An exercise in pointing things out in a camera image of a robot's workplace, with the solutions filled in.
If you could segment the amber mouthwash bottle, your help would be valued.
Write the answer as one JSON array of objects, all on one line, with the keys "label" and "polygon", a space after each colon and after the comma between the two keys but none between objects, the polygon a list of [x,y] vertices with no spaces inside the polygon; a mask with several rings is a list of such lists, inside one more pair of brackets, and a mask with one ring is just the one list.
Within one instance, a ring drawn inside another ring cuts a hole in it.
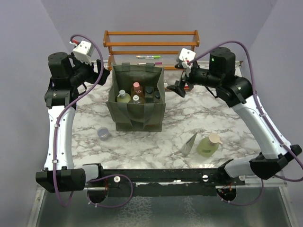
[{"label": "amber mouthwash bottle", "polygon": [[144,104],[144,98],[134,95],[133,98],[129,101],[130,104]]}]

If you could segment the green canvas bag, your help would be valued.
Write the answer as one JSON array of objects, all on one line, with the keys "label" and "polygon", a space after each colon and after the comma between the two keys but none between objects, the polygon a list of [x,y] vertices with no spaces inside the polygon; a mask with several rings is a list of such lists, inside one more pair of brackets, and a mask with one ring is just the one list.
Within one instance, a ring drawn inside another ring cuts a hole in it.
[{"label": "green canvas bag", "polygon": [[[131,93],[133,83],[143,88],[153,87],[160,94],[158,103],[145,104],[118,103],[119,91]],[[112,85],[106,105],[116,124],[117,131],[161,132],[165,113],[164,68],[153,64],[131,65],[122,63],[112,66]]]}]

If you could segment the orange bottle pink cap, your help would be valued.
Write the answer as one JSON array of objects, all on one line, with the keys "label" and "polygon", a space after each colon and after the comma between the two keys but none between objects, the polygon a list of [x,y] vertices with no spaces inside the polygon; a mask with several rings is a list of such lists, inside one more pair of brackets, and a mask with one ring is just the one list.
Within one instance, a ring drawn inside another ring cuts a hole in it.
[{"label": "orange bottle pink cap", "polygon": [[135,95],[144,99],[144,90],[143,87],[139,84],[139,82],[133,83],[133,86],[131,88],[131,98],[133,98]]}]

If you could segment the green lotion pump bottle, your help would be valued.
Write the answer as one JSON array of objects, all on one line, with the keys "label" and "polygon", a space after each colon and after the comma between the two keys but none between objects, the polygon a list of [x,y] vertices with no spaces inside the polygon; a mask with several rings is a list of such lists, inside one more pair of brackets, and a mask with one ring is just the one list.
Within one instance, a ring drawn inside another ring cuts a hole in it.
[{"label": "green lotion pump bottle", "polygon": [[131,96],[123,89],[119,91],[119,94],[116,98],[118,103],[129,103],[131,101]]}]

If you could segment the silver foil pouch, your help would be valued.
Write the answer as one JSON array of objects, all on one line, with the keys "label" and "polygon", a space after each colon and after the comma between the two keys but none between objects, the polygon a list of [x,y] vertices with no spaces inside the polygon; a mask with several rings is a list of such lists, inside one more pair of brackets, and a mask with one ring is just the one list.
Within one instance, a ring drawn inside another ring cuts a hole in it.
[{"label": "silver foil pouch", "polygon": [[195,139],[196,139],[196,136],[197,136],[197,132],[193,135],[193,136],[191,136],[187,141],[186,141],[186,143],[182,146],[182,148],[181,148],[181,154],[183,155],[183,156],[188,156],[189,155],[189,153],[191,152],[191,149],[192,149],[192,147],[193,147],[193,145],[194,145],[194,142],[195,142]]}]

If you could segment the green soap pump dispenser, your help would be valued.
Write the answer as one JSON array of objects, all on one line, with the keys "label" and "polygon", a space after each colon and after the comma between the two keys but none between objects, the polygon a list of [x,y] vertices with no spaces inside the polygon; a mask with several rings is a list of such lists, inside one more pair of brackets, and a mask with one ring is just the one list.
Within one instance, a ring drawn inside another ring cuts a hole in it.
[{"label": "green soap pump dispenser", "polygon": [[197,153],[204,156],[210,157],[222,145],[221,138],[216,133],[210,133],[208,137],[204,137],[198,144],[196,150]]}]

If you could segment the clear square bottle black caps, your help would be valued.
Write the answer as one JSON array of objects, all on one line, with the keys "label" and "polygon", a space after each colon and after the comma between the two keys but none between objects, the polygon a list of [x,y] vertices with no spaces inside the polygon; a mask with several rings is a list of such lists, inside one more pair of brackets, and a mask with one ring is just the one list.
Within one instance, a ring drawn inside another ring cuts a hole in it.
[{"label": "clear square bottle black caps", "polygon": [[153,102],[154,103],[161,103],[161,96],[159,91],[154,92],[154,97],[153,97]]}]

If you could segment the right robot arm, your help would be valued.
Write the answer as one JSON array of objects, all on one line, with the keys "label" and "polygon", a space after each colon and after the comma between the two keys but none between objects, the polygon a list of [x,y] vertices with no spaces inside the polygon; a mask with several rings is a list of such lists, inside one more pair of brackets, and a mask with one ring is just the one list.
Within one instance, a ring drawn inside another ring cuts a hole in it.
[{"label": "right robot arm", "polygon": [[182,69],[184,74],[168,89],[184,97],[185,85],[214,88],[214,97],[223,100],[238,114],[261,149],[256,157],[232,159],[222,164],[217,174],[218,181],[228,185],[241,175],[256,175],[262,180],[276,176],[301,154],[301,147],[292,145],[282,136],[261,106],[251,81],[235,74],[236,57],[230,49],[217,47],[212,50],[207,70],[200,68],[195,56],[194,51],[181,49],[175,68]]}]

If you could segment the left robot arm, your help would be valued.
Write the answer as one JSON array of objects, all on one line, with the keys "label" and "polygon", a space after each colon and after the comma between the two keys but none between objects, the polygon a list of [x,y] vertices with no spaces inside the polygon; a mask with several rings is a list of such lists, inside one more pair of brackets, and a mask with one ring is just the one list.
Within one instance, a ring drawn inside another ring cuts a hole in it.
[{"label": "left robot arm", "polygon": [[81,191],[87,182],[98,187],[105,179],[101,164],[75,168],[71,151],[77,101],[85,94],[78,91],[79,86],[102,86],[110,74],[100,60],[93,63],[90,57],[89,53],[76,51],[56,52],[48,57],[51,77],[45,103],[50,123],[49,146],[44,168],[36,173],[36,182],[50,193]]}]

